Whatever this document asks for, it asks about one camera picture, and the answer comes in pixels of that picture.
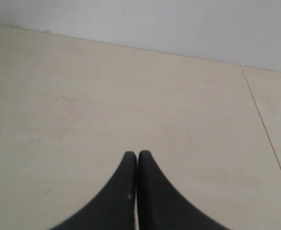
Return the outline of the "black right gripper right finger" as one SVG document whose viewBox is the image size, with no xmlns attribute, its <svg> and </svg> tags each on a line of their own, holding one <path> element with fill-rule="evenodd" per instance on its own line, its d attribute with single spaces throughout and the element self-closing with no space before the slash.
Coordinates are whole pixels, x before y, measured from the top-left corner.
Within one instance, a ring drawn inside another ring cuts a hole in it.
<svg viewBox="0 0 281 230">
<path fill-rule="evenodd" d="M 148 150 L 138 158 L 137 210 L 140 230 L 227 229 L 185 199 Z"/>
</svg>

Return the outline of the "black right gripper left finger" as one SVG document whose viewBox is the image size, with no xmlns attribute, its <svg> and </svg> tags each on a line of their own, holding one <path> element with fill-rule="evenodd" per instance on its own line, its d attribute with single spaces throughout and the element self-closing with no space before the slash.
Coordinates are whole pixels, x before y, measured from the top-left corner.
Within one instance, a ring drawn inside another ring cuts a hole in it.
<svg viewBox="0 0 281 230">
<path fill-rule="evenodd" d="M 127 151 L 99 193 L 54 230 L 134 230 L 137 157 Z"/>
</svg>

